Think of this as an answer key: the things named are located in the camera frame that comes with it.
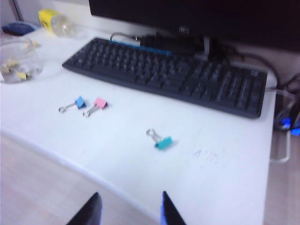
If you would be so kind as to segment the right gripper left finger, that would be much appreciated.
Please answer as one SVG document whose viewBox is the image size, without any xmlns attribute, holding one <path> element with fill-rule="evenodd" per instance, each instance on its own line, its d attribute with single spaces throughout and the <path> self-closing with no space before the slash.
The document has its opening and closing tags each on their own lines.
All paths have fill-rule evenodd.
<svg viewBox="0 0 300 225">
<path fill-rule="evenodd" d="M 95 192 L 89 200 L 67 222 L 67 225 L 100 225 L 102 215 L 102 199 Z"/>
</svg>

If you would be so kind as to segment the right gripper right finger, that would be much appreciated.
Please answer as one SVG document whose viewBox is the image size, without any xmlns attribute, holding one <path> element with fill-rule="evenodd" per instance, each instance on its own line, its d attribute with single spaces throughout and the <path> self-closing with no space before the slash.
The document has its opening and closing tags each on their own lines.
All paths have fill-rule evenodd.
<svg viewBox="0 0 300 225">
<path fill-rule="evenodd" d="M 162 204 L 160 213 L 161 225 L 185 225 L 183 218 L 177 211 L 166 191 L 162 192 Z"/>
</svg>

